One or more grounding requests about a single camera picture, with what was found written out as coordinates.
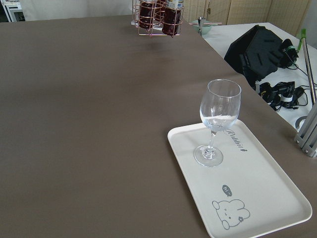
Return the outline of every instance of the white wall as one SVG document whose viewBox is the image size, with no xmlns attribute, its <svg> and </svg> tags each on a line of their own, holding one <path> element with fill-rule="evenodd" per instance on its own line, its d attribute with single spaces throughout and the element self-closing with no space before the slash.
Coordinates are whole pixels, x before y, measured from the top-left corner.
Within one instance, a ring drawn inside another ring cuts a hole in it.
<svg viewBox="0 0 317 238">
<path fill-rule="evenodd" d="M 20 0 L 27 21 L 132 14 L 131 0 Z"/>
<path fill-rule="evenodd" d="M 306 28 L 307 44 L 317 48 L 317 0 L 312 0 L 302 28 Z"/>
</svg>

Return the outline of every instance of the cartoon bunny illustration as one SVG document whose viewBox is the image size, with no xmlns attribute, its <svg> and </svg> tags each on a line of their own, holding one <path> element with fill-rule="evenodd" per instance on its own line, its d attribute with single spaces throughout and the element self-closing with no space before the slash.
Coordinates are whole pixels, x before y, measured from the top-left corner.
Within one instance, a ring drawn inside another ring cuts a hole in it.
<svg viewBox="0 0 317 238">
<path fill-rule="evenodd" d="M 213 201 L 213 207 L 216 209 L 223 227 L 228 230 L 235 227 L 250 217 L 250 212 L 245 208 L 244 202 L 239 199 L 232 201 Z"/>
</svg>

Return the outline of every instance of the wire bottle rack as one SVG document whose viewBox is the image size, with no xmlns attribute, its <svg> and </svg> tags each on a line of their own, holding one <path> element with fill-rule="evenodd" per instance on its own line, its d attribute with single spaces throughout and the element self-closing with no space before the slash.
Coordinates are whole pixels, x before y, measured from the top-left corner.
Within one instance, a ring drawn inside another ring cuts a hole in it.
<svg viewBox="0 0 317 238">
<path fill-rule="evenodd" d="M 132 0 L 132 24 L 139 35 L 180 35 L 184 7 L 170 8 L 166 0 Z"/>
</svg>

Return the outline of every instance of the glass base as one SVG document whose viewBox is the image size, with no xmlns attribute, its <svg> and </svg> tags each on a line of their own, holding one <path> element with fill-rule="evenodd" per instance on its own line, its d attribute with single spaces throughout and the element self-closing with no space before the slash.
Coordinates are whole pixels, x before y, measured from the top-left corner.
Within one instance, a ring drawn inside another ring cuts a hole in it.
<svg viewBox="0 0 317 238">
<path fill-rule="evenodd" d="M 206 167 L 217 166 L 223 161 L 222 152 L 217 147 L 208 152 L 208 145 L 198 146 L 194 151 L 194 157 L 199 164 Z"/>
</svg>

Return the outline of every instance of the cabinet door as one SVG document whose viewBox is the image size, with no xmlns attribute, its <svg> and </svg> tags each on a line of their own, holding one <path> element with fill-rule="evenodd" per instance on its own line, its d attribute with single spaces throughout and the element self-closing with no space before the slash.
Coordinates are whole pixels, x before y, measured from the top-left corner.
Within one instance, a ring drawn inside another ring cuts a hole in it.
<svg viewBox="0 0 317 238">
<path fill-rule="evenodd" d="M 308 10 L 310 0 L 272 0 L 267 21 L 295 36 Z"/>
<path fill-rule="evenodd" d="M 227 25 L 266 22 L 272 0 L 231 0 Z"/>
<path fill-rule="evenodd" d="M 197 20 L 199 16 L 205 15 L 206 0 L 185 0 L 183 18 L 187 22 Z"/>
<path fill-rule="evenodd" d="M 206 0 L 206 15 L 207 20 L 211 22 L 221 22 L 227 24 L 228 14 L 231 0 Z"/>
</svg>

